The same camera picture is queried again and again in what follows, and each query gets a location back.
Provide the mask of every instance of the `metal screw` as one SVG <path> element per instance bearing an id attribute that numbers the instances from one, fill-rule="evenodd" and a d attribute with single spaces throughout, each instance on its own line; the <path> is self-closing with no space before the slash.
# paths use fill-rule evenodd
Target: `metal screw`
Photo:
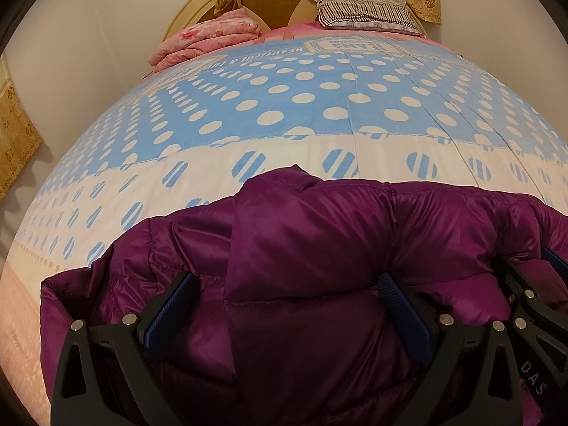
<path id="1" fill-rule="evenodd" d="M 439 317 L 439 322 L 446 327 L 454 324 L 454 318 L 450 314 L 442 314 Z"/>
<path id="2" fill-rule="evenodd" d="M 495 320 L 493 322 L 493 329 L 496 332 L 503 332 L 503 331 L 505 331 L 505 325 L 500 320 Z"/>
<path id="3" fill-rule="evenodd" d="M 526 328 L 526 320 L 522 317 L 515 318 L 515 327 L 519 330 L 524 330 Z"/>
<path id="4" fill-rule="evenodd" d="M 79 331 L 81 328 L 83 328 L 83 321 L 82 320 L 75 320 L 71 324 L 71 330 L 73 330 L 74 332 Z"/>
<path id="5" fill-rule="evenodd" d="M 122 323 L 124 325 L 134 325 L 136 323 L 136 320 L 138 320 L 138 317 L 136 314 L 126 314 L 124 317 L 122 317 Z"/>

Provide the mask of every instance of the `pillowcase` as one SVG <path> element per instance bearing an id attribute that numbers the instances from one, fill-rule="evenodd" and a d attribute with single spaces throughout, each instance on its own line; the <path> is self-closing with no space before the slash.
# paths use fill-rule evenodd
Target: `pillowcase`
<path id="1" fill-rule="evenodd" d="M 424 36 L 406 0 L 314 0 L 323 28 Z"/>

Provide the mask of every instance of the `folded pink blanket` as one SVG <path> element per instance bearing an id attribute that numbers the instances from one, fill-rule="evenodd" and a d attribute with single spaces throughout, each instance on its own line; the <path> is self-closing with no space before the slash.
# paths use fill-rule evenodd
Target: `folded pink blanket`
<path id="1" fill-rule="evenodd" d="M 158 64 L 154 66 L 153 73 L 161 72 L 169 67 L 173 67 L 181 62 L 189 61 L 202 54 L 207 54 L 212 51 L 238 45 L 245 41 L 257 39 L 258 35 L 255 33 L 235 33 L 232 35 L 223 35 L 222 37 L 209 38 L 197 43 L 192 44 L 189 48 L 176 51 L 175 53 L 168 54 Z"/>
<path id="2" fill-rule="evenodd" d="M 211 21 L 200 22 L 199 24 L 192 25 L 191 27 L 187 27 L 182 30 L 180 33 L 172 35 L 160 44 L 160 46 L 152 53 L 148 62 L 152 67 L 154 67 L 169 54 L 186 50 L 188 48 L 194 49 L 192 45 L 200 41 L 235 34 L 252 34 L 255 35 L 255 38 L 260 35 L 258 24 L 248 16 L 244 8 L 228 12 Z M 232 44 L 235 43 L 226 43 L 221 46 L 221 48 Z M 209 49 L 206 52 L 210 53 L 211 51 L 213 51 L 213 49 Z"/>

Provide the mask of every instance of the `bed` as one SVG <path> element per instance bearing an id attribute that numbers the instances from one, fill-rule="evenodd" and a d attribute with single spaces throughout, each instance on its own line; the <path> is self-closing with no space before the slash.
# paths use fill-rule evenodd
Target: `bed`
<path id="1" fill-rule="evenodd" d="M 0 365 L 41 425 L 40 282 L 92 264 L 146 217 L 290 165 L 324 179 L 529 193 L 568 212 L 568 146 L 489 73 L 427 38 L 318 28 L 309 0 L 242 2 L 264 36 L 167 69 L 117 101 L 18 230 L 0 280 Z M 190 0 L 165 37 L 212 18 L 214 4 Z"/>

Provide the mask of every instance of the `purple jacket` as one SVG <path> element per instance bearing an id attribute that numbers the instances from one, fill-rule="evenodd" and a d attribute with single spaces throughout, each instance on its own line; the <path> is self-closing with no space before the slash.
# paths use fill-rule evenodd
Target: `purple jacket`
<path id="1" fill-rule="evenodd" d="M 46 279 L 47 392 L 74 319 L 116 323 L 188 270 L 200 302 L 154 369 L 195 424 L 377 424 L 417 372 L 377 299 L 377 276 L 388 270 L 482 325 L 510 313 L 489 268 L 499 254 L 568 311 L 544 246 L 568 256 L 568 218 L 529 195 L 271 171 L 234 197 L 144 220 L 92 269 Z M 526 391 L 524 419 L 540 419 Z"/>

